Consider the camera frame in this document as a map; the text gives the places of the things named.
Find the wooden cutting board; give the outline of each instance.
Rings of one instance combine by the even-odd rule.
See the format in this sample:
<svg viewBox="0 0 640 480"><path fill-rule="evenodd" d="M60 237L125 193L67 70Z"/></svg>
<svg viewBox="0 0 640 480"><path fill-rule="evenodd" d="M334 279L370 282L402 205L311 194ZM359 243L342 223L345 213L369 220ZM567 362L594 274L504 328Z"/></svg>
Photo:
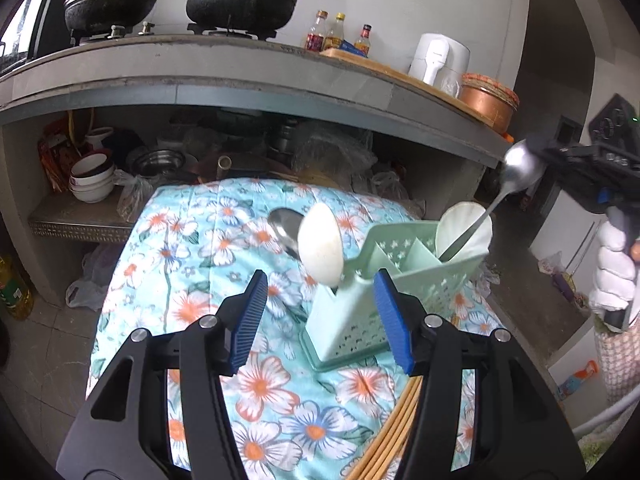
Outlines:
<svg viewBox="0 0 640 480"><path fill-rule="evenodd" d="M383 65L382 63L378 63L377 61L372 61L367 59L366 57L357 56L356 54L351 54L350 52L345 52L344 50L338 50L336 48L330 48L329 50L325 50L322 56L330 57L332 59L339 59L346 63L351 63L372 72L377 72L379 74L383 74L392 79L396 79L401 81L404 84L411 85L423 92L427 92L434 97L437 97L441 101L444 101L450 104L453 107L456 107L462 113L465 113L474 119L481 121L486 124L488 127L493 128L494 122L480 112L473 110L473 108L469 107L466 103L463 103L460 99L456 99L455 97L450 96L449 94L444 93L442 90L437 89L434 86L427 85L427 83L423 83L419 79L415 77L411 77L407 74L403 74L402 72L398 72L398 70L394 70L390 66Z"/></svg>

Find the chopsticks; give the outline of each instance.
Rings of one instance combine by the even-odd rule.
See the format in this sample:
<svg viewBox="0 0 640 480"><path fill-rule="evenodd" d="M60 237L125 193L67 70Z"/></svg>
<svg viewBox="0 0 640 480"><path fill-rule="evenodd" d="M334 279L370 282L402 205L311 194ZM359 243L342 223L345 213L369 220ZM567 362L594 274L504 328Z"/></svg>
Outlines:
<svg viewBox="0 0 640 480"><path fill-rule="evenodd" d="M381 480L392 460L404 452L414 422L421 387L421 377L409 378L385 425L346 480Z"/></svg>

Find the sauce bottle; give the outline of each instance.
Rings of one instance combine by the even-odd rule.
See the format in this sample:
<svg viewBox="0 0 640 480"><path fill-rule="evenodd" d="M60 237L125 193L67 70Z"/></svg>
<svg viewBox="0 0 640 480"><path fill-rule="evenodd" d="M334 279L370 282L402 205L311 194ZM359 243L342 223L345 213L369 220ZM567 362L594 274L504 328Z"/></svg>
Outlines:
<svg viewBox="0 0 640 480"><path fill-rule="evenodd" d="M345 15L341 12L335 17L335 23L329 30L324 40L322 50L330 48L339 48L344 40L344 19Z"/></svg>
<svg viewBox="0 0 640 480"><path fill-rule="evenodd" d="M26 319L33 309L33 294L9 256L0 256L0 300L15 319Z"/></svg>
<svg viewBox="0 0 640 480"><path fill-rule="evenodd" d="M358 38L358 41L356 41L353 45L367 57L369 57L369 50L371 49L371 42L369 41L370 33L371 25L365 25L364 27L362 27L362 34Z"/></svg>
<svg viewBox="0 0 640 480"><path fill-rule="evenodd" d="M326 17L329 15L325 10L318 10L316 23L309 29L306 35L305 50L320 52L326 37Z"/></svg>

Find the green label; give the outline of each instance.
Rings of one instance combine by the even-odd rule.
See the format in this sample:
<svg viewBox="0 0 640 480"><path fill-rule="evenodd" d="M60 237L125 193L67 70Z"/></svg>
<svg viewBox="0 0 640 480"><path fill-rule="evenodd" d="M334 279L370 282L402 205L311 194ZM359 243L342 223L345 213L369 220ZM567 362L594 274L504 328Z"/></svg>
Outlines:
<svg viewBox="0 0 640 480"><path fill-rule="evenodd" d="M0 283L0 298L2 298L7 307L15 307L15 304L20 301L21 297L22 291L18 286L18 282L15 280L9 280L9 282L4 286Z"/></svg>

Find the white glove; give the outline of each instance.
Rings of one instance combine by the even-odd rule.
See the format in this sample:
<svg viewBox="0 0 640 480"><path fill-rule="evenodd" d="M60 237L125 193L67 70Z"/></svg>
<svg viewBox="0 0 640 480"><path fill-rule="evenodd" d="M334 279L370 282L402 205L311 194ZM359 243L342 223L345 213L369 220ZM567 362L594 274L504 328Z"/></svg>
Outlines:
<svg viewBox="0 0 640 480"><path fill-rule="evenodd" d="M609 221L598 231L601 243L598 251L598 269L594 277L594 289L589 295L591 309L604 320L607 310L621 310L632 301L630 322L634 322L640 310L640 287L634 261L623 253L626 235ZM609 326L617 332L620 329Z"/></svg>

